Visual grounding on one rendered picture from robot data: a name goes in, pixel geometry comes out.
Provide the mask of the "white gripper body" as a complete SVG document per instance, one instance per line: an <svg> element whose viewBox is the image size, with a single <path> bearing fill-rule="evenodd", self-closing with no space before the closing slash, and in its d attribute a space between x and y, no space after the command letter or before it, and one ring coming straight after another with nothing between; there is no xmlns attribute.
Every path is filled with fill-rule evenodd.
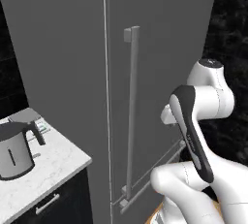
<svg viewBox="0 0 248 224"><path fill-rule="evenodd" d="M175 117L173 116L171 112L170 105L165 105L161 113L161 120L163 121L165 125L174 125L177 123Z"/></svg>

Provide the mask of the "grey fridge drawer front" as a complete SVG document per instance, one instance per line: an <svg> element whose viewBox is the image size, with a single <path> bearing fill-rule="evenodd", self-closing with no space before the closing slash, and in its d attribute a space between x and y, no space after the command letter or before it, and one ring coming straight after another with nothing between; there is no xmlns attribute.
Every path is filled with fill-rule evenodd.
<svg viewBox="0 0 248 224"><path fill-rule="evenodd" d="M126 144L115 148L111 154L111 198L109 202L109 220L105 224L145 224L163 197L156 193L151 184L139 198L123 213L120 213L120 202L123 199L131 200L150 181L153 169L167 164L167 161L178 149L178 143L144 149L134 147L132 163L132 194L126 198L127 158Z"/></svg>

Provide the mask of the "grey fridge door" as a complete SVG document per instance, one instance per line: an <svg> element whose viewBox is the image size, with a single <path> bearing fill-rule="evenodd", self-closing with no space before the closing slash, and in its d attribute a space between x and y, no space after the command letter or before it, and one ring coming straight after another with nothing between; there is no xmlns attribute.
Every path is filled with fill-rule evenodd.
<svg viewBox="0 0 248 224"><path fill-rule="evenodd" d="M160 114L186 82L202 50L213 0L107 0L111 153L128 145L130 48L124 30L139 26L134 147L166 146L180 139Z"/></svg>

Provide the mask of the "grey fridge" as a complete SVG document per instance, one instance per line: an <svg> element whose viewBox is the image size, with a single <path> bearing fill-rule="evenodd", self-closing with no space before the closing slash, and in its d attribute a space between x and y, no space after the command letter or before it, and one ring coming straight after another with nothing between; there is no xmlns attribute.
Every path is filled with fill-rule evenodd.
<svg viewBox="0 0 248 224"><path fill-rule="evenodd" d="M91 157L94 224L109 221L107 0L0 0L29 105Z"/></svg>

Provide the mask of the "black drawer front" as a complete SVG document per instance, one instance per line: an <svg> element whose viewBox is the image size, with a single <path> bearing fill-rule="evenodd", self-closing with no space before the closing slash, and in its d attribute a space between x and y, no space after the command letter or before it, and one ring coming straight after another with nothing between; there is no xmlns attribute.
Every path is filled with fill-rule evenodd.
<svg viewBox="0 0 248 224"><path fill-rule="evenodd" d="M36 207L47 203L53 194L60 199L36 215ZM63 183L11 224L93 224L87 169Z"/></svg>

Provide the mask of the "grey small appliance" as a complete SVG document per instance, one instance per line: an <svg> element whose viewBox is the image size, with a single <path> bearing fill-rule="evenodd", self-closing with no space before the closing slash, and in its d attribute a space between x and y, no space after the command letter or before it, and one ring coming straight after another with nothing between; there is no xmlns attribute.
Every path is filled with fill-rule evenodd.
<svg viewBox="0 0 248 224"><path fill-rule="evenodd" d="M31 121L34 121L42 135L50 130L42 117L31 108L26 108L22 111L16 112L10 115L8 119L10 122L30 123Z"/></svg>

